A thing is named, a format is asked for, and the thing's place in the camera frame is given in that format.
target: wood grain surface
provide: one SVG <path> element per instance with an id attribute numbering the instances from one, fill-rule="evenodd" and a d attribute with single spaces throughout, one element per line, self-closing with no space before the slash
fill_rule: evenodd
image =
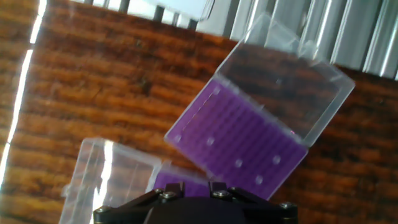
<path id="1" fill-rule="evenodd" d="M 163 136 L 236 43 L 51 0 L 31 44 L 38 9 L 36 0 L 0 0 L 0 147 L 19 118 L 0 223 L 58 223 L 84 138 L 196 169 Z M 272 201 L 297 203 L 301 223 L 398 223 L 398 83 L 342 70 L 356 88 Z"/>

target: purple tip rack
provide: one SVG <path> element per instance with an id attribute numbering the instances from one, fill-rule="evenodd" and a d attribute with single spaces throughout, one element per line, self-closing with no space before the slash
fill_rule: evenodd
<path id="1" fill-rule="evenodd" d="M 307 155 L 250 102 L 212 79 L 165 139 L 229 186 L 269 199 Z"/>

